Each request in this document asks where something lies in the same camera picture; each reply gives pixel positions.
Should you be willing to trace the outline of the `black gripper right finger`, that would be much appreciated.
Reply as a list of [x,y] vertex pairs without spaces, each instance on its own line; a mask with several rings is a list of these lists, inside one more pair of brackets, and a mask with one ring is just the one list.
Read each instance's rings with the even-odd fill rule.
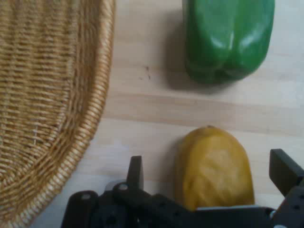
[[304,170],[282,149],[270,151],[269,177],[284,196],[272,221],[277,227],[304,226]]

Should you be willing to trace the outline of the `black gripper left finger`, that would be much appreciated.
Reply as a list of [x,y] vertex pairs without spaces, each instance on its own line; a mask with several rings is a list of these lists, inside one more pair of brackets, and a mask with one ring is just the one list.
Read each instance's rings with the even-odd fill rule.
[[131,157],[126,180],[98,195],[91,190],[73,194],[63,228],[194,228],[194,213],[161,194],[143,190],[141,156]]

